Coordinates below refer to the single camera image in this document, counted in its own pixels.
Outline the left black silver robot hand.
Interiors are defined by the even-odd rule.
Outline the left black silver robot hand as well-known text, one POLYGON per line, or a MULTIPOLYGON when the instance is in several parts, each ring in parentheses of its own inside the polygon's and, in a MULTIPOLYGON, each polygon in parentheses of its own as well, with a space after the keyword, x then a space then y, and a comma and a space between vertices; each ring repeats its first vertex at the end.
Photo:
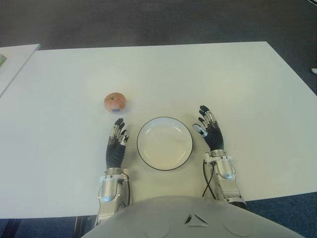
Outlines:
POLYGON ((127 130, 124 129, 125 122, 119 118, 113 125, 106 148, 106 169, 121 168, 126 143, 129 140, 127 130))

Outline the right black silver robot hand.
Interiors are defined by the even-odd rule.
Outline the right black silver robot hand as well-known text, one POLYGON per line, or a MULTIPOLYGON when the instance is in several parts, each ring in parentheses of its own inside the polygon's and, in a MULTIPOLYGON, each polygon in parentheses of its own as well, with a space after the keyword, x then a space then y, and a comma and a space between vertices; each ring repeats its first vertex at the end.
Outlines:
POLYGON ((201 117, 198 117, 198 120, 201 122, 202 126, 195 123, 193 124, 193 129, 203 137, 211 151, 223 150, 223 136, 215 116, 210 109, 204 105, 200 106, 199 113, 201 117))

